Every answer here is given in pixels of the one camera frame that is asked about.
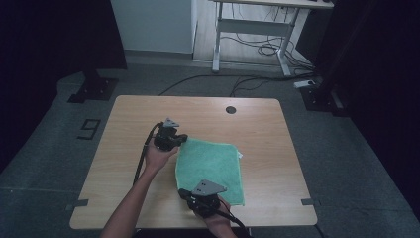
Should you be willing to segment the white desk frame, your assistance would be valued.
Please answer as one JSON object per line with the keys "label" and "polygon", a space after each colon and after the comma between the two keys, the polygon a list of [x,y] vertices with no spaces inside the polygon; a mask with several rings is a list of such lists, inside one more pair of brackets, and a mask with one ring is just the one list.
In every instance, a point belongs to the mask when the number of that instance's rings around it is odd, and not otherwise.
{"label": "white desk frame", "polygon": [[[219,5],[216,18],[216,40],[213,50],[212,71],[220,70],[220,42],[222,33],[238,33],[259,36],[284,37],[280,50],[276,53],[282,73],[291,76],[285,52],[290,42],[295,23],[301,9],[327,9],[334,8],[331,0],[211,0]],[[225,4],[247,4],[255,6],[288,7],[295,10],[289,22],[267,22],[255,20],[228,19],[223,17]]]}

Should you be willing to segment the person's left hand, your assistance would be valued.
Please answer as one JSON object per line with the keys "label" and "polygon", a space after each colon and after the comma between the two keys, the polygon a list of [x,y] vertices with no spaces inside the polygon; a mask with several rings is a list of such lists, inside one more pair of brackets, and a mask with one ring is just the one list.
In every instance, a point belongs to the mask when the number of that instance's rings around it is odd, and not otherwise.
{"label": "person's left hand", "polygon": [[155,145],[155,140],[151,139],[151,141],[147,145],[145,160],[146,160],[146,168],[145,172],[148,174],[156,174],[160,171],[168,162],[169,158],[175,155],[178,152],[178,148],[175,147],[172,150],[166,152],[160,150]]}

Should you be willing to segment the green towel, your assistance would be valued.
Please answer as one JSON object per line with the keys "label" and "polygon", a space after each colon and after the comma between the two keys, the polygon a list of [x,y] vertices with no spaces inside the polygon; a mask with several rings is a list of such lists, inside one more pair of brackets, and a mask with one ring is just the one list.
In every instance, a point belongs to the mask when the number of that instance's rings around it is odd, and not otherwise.
{"label": "green towel", "polygon": [[231,205],[244,205],[242,156],[235,145],[188,138],[176,159],[177,188],[192,191],[207,179],[227,189],[221,196]]}

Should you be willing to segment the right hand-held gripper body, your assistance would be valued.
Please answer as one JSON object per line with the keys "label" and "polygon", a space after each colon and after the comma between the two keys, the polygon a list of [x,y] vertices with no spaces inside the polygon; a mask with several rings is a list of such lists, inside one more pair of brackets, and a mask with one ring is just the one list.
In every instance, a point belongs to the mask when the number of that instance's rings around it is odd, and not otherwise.
{"label": "right hand-held gripper body", "polygon": [[203,179],[192,191],[187,193],[188,207],[202,218],[208,218],[214,215],[220,207],[218,194],[226,190],[218,183]]}

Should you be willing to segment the dark curtain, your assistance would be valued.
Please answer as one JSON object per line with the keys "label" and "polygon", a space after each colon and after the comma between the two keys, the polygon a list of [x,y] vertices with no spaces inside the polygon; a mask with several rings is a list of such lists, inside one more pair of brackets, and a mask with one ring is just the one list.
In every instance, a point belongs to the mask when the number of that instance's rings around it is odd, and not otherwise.
{"label": "dark curtain", "polygon": [[49,110],[59,80],[126,67],[111,0],[0,0],[0,172]]}
{"label": "dark curtain", "polygon": [[420,0],[335,0],[316,66],[420,220]]}

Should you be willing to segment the person's right hand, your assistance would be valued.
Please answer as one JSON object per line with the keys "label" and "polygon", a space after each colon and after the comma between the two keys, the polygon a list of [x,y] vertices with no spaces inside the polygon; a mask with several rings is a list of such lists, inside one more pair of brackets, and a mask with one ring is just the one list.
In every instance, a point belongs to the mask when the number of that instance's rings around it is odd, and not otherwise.
{"label": "person's right hand", "polygon": [[[218,208],[218,210],[223,213],[229,214],[231,205],[221,196],[218,196],[218,199],[220,202],[220,207]],[[225,231],[232,229],[231,221],[228,218],[223,217],[222,215],[214,214],[207,218],[203,218],[198,213],[195,213],[195,215],[206,224],[207,228],[212,233],[224,233]]]}

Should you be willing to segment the white power strip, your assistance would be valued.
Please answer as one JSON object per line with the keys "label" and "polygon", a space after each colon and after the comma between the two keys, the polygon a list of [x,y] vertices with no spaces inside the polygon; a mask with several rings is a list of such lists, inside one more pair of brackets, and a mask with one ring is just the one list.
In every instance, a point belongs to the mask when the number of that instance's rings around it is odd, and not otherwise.
{"label": "white power strip", "polygon": [[293,83],[294,88],[302,88],[307,86],[315,86],[316,82],[314,80],[302,80]]}

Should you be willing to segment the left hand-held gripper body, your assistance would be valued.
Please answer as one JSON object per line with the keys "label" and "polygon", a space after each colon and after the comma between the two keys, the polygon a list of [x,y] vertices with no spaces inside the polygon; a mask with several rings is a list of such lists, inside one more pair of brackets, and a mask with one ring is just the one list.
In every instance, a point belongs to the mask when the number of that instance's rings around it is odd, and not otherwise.
{"label": "left hand-held gripper body", "polygon": [[155,135],[155,145],[162,151],[170,151],[173,148],[173,142],[180,141],[177,135],[178,124],[166,118],[163,122],[158,124],[158,132]]}

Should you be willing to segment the black stand base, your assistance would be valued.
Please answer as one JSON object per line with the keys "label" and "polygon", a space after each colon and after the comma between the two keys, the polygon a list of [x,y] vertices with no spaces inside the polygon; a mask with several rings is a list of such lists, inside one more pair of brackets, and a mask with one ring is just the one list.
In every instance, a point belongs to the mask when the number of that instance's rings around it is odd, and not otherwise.
{"label": "black stand base", "polygon": [[84,103],[86,100],[108,101],[119,80],[99,75],[96,69],[87,69],[82,72],[84,82],[75,94],[72,94],[68,103]]}
{"label": "black stand base", "polygon": [[326,91],[316,87],[302,87],[299,91],[308,111],[329,112],[336,117],[349,116],[337,88]]}

